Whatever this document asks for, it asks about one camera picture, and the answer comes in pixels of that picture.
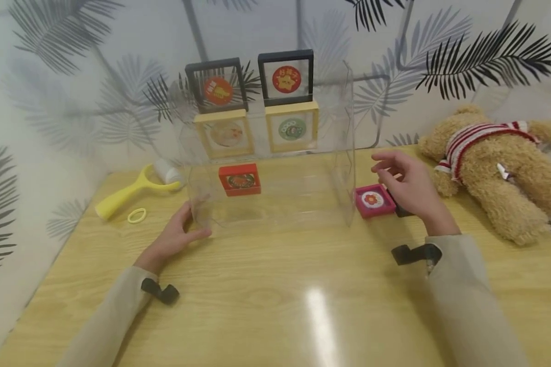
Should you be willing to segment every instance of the circular badge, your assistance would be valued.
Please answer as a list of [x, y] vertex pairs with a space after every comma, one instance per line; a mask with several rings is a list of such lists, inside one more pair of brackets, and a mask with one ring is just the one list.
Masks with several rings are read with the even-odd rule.
[[233, 99], [233, 86], [224, 78], [214, 76], [206, 80], [204, 94], [207, 100], [221, 106], [228, 104]]
[[376, 192], [365, 192], [361, 194], [361, 202], [366, 208], [376, 209], [384, 205], [384, 198]]
[[306, 123], [301, 119], [291, 118], [280, 124], [278, 132], [282, 139], [298, 140], [306, 134]]
[[230, 175], [227, 182], [234, 189], [247, 189], [255, 185], [255, 177], [252, 174]]
[[221, 147], [234, 147], [242, 139], [242, 128], [233, 121], [213, 124], [210, 128], [210, 139]]
[[279, 67], [271, 77], [275, 88], [281, 93], [292, 93], [302, 83], [302, 75], [294, 66]]

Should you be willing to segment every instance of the beige sleeve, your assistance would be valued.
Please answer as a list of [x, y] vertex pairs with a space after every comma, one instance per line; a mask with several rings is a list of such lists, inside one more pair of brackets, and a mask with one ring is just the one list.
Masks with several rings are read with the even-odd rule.
[[145, 278], [157, 276], [141, 268], [125, 270], [90, 320], [71, 341], [58, 367], [110, 367], [124, 334], [151, 296], [141, 290]]
[[469, 235], [427, 237], [442, 252], [429, 284], [460, 367], [529, 365], [488, 283], [484, 260]]

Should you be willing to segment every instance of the rubber band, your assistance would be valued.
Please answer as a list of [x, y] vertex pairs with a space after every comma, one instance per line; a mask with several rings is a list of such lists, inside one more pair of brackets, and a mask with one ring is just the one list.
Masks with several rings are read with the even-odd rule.
[[[133, 219], [133, 216], [135, 216], [135, 214], [139, 214], [139, 213], [143, 213], [143, 215], [141, 215], [139, 218], [137, 219]], [[145, 217], [147, 217], [147, 209], [145, 208], [139, 208], [139, 209], [135, 209], [133, 210], [129, 216], [127, 217], [127, 221], [130, 223], [130, 224], [137, 224], [137, 223], [141, 223]]]

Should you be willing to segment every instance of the teddy bear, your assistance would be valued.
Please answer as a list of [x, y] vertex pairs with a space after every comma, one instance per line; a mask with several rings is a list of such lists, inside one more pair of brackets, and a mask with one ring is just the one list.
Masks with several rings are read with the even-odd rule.
[[495, 124], [471, 104], [439, 122], [418, 146], [438, 162], [439, 194], [450, 197], [465, 186], [496, 232], [523, 246], [551, 229], [551, 159], [539, 143], [551, 143], [551, 121]]

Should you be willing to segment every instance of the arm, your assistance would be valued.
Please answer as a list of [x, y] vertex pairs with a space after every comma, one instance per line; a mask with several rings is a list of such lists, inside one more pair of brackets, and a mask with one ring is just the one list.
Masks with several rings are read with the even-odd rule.
[[372, 158], [380, 160], [372, 167], [380, 182], [400, 206], [423, 221], [427, 243], [442, 253], [429, 275], [429, 285], [458, 366], [528, 366], [490, 289], [479, 249], [470, 236], [461, 235], [424, 163], [400, 151], [385, 151]]
[[551, 143], [551, 120], [528, 121], [528, 133], [536, 136], [542, 143]]
[[490, 289], [480, 250], [468, 235], [427, 237], [442, 252], [429, 285], [446, 336], [464, 367], [528, 367], [522, 346]]
[[124, 334], [149, 301], [149, 294], [141, 290], [145, 278], [157, 281], [155, 274], [133, 266], [116, 279], [104, 301], [71, 341], [58, 367], [112, 366]]
[[450, 197], [456, 194], [459, 190], [459, 184], [452, 180], [450, 173], [445, 171], [433, 170], [433, 183], [437, 192], [444, 197]]
[[157, 281], [157, 275], [172, 256], [191, 242], [211, 235], [208, 228], [186, 232], [184, 226], [190, 219], [191, 206], [186, 202], [135, 264], [116, 280], [102, 304], [71, 341], [58, 367], [112, 366], [133, 319], [149, 301], [149, 294], [141, 290], [141, 282], [145, 278]]

